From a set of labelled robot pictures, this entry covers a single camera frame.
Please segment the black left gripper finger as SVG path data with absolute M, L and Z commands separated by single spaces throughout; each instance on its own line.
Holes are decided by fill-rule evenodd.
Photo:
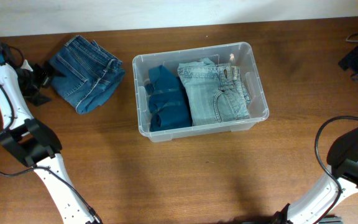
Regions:
M 56 68 L 54 68 L 49 61 L 45 61 L 44 62 L 44 71 L 46 73 L 46 75 L 50 78 L 53 77 L 65 77 L 65 75 L 60 72 L 59 70 L 57 70 Z
M 41 106 L 50 102 L 52 99 L 39 92 L 33 92 L 26 94 L 26 100 L 34 106 Z

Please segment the dark blue jeans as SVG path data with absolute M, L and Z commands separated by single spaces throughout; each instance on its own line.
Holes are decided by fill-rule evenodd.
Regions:
M 65 43 L 48 62 L 61 73 L 53 78 L 53 89 L 78 114 L 105 104 L 125 75 L 121 60 L 80 35 Z

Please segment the blue shirt bundle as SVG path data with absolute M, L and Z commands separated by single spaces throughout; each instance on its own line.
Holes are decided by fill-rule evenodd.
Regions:
M 180 79 L 160 65 L 149 70 L 149 81 L 145 90 L 149 95 L 148 107 L 152 115 L 150 131 L 192 126 L 188 97 Z

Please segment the light blue jeans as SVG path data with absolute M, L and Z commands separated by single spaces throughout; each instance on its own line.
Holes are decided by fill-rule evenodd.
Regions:
M 247 107 L 251 99 L 239 66 L 202 58 L 179 64 L 177 74 L 186 90 L 194 126 L 250 118 Z

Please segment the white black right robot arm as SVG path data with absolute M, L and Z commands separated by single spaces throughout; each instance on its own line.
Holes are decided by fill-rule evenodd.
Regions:
M 318 129 L 320 135 L 330 123 L 339 120 L 358 121 L 356 116 L 337 116 Z M 271 219 L 276 224 L 341 223 L 330 211 L 344 199 L 358 193 L 358 128 L 338 137 L 329 149 L 325 162 L 314 151 L 324 174 L 301 199 L 277 211 Z

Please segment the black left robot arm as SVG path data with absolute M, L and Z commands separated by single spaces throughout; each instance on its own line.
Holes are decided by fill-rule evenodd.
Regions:
M 34 118 L 27 102 L 38 106 L 49 101 L 39 93 L 61 73 L 48 62 L 31 65 L 16 62 L 13 46 L 0 42 L 0 145 L 45 184 L 64 223 L 101 223 L 86 200 L 74 188 L 65 169 L 57 135 Z

